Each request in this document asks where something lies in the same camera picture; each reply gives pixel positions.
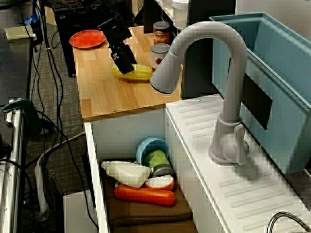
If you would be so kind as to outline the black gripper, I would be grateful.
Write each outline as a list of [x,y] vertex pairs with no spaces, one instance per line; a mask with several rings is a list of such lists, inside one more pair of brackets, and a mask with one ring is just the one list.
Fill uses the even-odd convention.
[[104,33],[109,43],[111,57],[119,71],[122,74],[133,71],[133,64],[137,64],[137,61],[130,46],[124,44],[124,40],[130,38],[132,34],[123,17],[119,13],[111,15],[100,13],[97,24],[97,28]]

